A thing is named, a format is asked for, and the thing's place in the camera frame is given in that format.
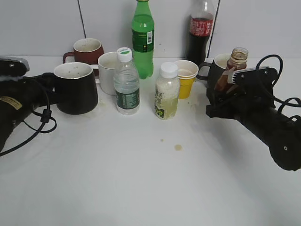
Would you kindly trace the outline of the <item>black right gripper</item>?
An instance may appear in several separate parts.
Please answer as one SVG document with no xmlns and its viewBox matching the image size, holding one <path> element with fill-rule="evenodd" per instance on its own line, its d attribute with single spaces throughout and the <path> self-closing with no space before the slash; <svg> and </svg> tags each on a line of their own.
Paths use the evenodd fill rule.
<svg viewBox="0 0 301 226">
<path fill-rule="evenodd" d="M 206 114 L 210 118 L 238 121 L 275 121 L 275 105 L 271 89 L 258 86 L 238 87 L 229 94 L 220 94 L 208 88 L 210 102 Z"/>
</svg>

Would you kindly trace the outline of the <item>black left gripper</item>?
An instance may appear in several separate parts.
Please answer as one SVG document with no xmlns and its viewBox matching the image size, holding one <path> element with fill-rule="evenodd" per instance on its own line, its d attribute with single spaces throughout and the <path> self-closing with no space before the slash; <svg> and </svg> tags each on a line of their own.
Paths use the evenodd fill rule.
<svg viewBox="0 0 301 226">
<path fill-rule="evenodd" d="M 43 73 L 38 76 L 27 77 L 18 76 L 14 78 L 16 91 L 14 98 L 21 104 L 14 113 L 28 113 L 38 107 L 45 106 L 50 110 L 50 106 L 55 103 L 55 75 L 53 73 Z"/>
</svg>

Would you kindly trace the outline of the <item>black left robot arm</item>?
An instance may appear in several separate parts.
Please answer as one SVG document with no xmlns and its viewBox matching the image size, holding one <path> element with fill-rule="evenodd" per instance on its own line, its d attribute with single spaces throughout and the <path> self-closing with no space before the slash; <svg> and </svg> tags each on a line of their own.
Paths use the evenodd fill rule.
<svg viewBox="0 0 301 226">
<path fill-rule="evenodd" d="M 50 106 L 57 103 L 53 91 L 55 75 L 44 73 L 34 77 L 5 78 L 0 81 L 0 149 L 2 150 L 14 128 L 25 123 L 35 133 L 17 146 L 1 151 L 4 156 L 33 140 L 39 133 L 50 133 L 57 127 L 52 117 Z M 25 119 L 34 114 L 40 117 L 41 125 L 35 129 L 25 122 Z"/>
</svg>

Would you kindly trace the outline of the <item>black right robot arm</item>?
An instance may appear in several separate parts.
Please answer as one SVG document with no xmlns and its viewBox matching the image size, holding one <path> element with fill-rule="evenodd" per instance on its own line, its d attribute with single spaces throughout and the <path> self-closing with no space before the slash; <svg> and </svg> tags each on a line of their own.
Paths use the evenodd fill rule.
<svg viewBox="0 0 301 226">
<path fill-rule="evenodd" d="M 282 169 L 301 168 L 301 118 L 287 117 L 273 101 L 260 95 L 236 91 L 219 96 L 207 89 L 210 102 L 206 114 L 210 118 L 237 120 L 266 146 L 274 162 Z"/>
</svg>

